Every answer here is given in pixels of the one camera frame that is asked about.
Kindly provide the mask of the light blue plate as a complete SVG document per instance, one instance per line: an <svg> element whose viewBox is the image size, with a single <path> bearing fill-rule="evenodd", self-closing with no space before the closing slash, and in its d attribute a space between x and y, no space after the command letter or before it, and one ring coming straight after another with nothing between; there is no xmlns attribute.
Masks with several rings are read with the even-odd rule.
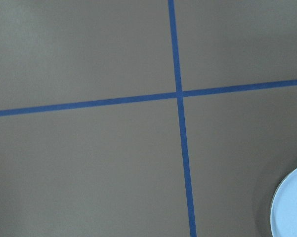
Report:
<svg viewBox="0 0 297 237"><path fill-rule="evenodd" d="M279 184L270 208L274 237L297 237L297 168Z"/></svg>

